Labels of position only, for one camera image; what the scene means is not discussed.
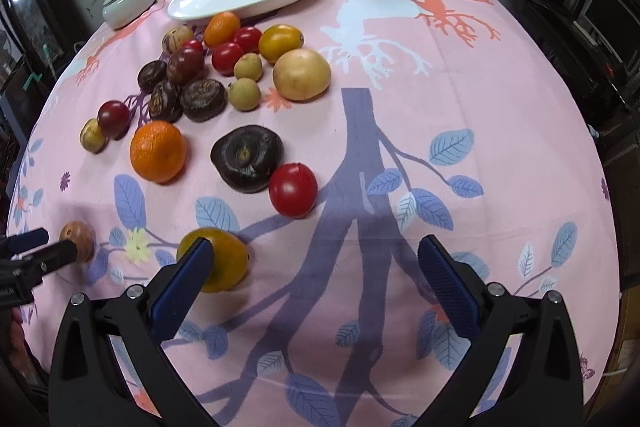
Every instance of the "orange deer print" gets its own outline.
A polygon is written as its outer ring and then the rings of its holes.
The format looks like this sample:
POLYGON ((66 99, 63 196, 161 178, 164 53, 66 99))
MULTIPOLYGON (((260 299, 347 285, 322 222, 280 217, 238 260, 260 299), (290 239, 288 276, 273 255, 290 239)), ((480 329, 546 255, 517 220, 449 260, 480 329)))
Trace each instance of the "orange deer print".
POLYGON ((154 4, 152 5, 146 12, 144 12, 140 17, 134 20, 131 24, 124 26, 123 29, 116 31, 111 37, 106 39, 100 47, 86 60, 86 65, 82 70, 76 73, 76 86, 79 86, 83 80, 87 79, 95 70, 98 69, 98 65, 100 64, 100 59, 98 56, 102 53, 102 51, 111 46, 114 42, 122 40, 123 38, 131 35, 144 21, 146 21, 151 14, 160 11, 164 8, 164 4, 166 0, 162 0, 162 4, 154 4))
MULTIPOLYGON (((455 10, 448 10, 443 0, 412 0, 415 2, 422 10, 428 13, 420 13, 416 18, 424 17, 427 21, 427 24, 431 26, 433 23, 435 28, 442 30, 445 35, 449 35, 447 33, 447 26, 450 26, 453 31, 455 31, 456 35, 458 35, 464 43, 473 48, 473 42, 478 38, 476 35, 475 28, 465 21, 475 21, 482 26, 484 26, 489 31, 489 38, 491 40, 498 39, 500 40, 500 33, 492 28, 488 23, 483 20, 474 17, 473 15, 468 15, 465 13, 458 13, 455 10)), ((484 2, 487 4, 493 4, 489 0, 471 0, 477 2, 484 2)))

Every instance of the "purple flower print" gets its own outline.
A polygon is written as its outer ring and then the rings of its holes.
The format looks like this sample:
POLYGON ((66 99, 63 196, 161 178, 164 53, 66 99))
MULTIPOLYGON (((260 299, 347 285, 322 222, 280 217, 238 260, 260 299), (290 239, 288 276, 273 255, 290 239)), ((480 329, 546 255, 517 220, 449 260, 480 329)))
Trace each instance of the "purple flower print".
POLYGON ((580 369, 582 370, 583 382, 589 380, 593 375, 596 374, 596 372, 593 369, 588 369, 588 365, 589 365, 589 361, 584 356, 580 355, 580 369))
POLYGON ((607 187, 607 182, 605 179, 600 180, 600 186, 602 187, 602 193, 604 194, 604 198, 609 201, 609 187, 607 187))
POLYGON ((65 172, 62 174, 62 178, 60 178, 60 191, 64 192, 66 188, 69 186, 69 181, 71 181, 71 174, 65 172))

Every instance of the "white deer print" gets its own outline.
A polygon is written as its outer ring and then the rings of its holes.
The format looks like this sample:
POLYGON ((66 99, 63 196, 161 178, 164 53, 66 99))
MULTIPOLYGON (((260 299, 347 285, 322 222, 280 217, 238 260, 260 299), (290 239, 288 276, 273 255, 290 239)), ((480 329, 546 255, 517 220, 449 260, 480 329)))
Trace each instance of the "white deer print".
POLYGON ((393 17, 415 19, 420 13, 420 8, 411 0, 347 0, 338 10, 336 21, 339 27, 322 26, 320 28, 340 45, 323 48, 320 53, 326 56, 328 62, 334 60, 335 54, 335 65, 342 66, 345 73, 349 73, 350 59, 358 58, 376 89, 382 89, 378 81, 381 78, 388 78, 393 73, 393 69, 388 66, 394 63, 393 58, 382 51, 380 44, 389 44, 403 51, 415 61, 414 74, 422 73, 429 76, 426 68, 430 68, 431 64, 413 50, 403 46, 400 42, 379 39, 375 35, 365 35, 364 33, 366 19, 393 17), (360 50, 364 46, 369 47, 368 53, 360 50))

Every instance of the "orange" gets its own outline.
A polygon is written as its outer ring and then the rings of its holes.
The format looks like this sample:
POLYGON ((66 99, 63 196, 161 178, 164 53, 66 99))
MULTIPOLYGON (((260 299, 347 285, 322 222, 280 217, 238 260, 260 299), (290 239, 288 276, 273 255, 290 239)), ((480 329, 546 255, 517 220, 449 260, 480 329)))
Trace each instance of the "orange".
POLYGON ((209 48, 215 48, 230 42, 234 33, 240 29, 240 17, 232 12, 220 12, 214 15, 204 30, 202 40, 209 48))
POLYGON ((282 55, 301 48, 305 38, 298 28, 276 24, 268 28, 258 42, 258 50, 270 64, 275 64, 282 55))
POLYGON ((235 235, 219 229, 197 229, 189 232, 178 245, 177 258, 180 260, 194 241, 203 237, 213 246, 213 268, 202 286, 204 293, 222 292, 233 288, 246 274, 249 253, 245 245, 235 235))
POLYGON ((136 131, 129 147, 131 166, 150 182, 164 183, 184 166, 187 142, 175 125, 156 120, 136 131))

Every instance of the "tablecloth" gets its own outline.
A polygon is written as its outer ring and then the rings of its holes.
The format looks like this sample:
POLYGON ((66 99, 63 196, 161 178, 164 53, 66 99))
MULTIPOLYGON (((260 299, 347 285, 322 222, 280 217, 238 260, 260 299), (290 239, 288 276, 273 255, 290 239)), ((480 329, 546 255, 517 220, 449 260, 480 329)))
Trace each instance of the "tablecloth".
MULTIPOLYGON (((136 75, 175 25, 169 1, 118 32, 96 32, 56 84, 24 156, 9 231, 45 227, 53 240, 79 219, 97 234, 93 262, 46 277, 22 310, 46 367, 73 293, 119 295, 174 263, 190 230, 214 226, 248 245, 250 272, 231 291, 199 295, 163 347, 215 419, 410 425, 469 345, 417 266, 418 241, 434 233, 486 282, 516 295, 562 293, 584 397, 593 394, 618 317, 607 186, 561 77, 497 0, 302 0, 279 10, 258 28, 300 28, 332 65, 328 92, 287 102, 268 68, 258 110, 177 122, 190 156, 161 186, 132 170, 129 141, 146 121, 136 75), (134 123, 87 153, 79 132, 112 99, 129 104, 134 123), (285 161, 315 172, 321 192, 305 219, 278 216, 267 192, 234 192, 211 164, 212 144, 249 123, 277 132, 285 161)), ((122 341, 114 347, 136 400, 152 410, 122 341)), ((494 403, 515 348, 514 339, 478 410, 494 403)))

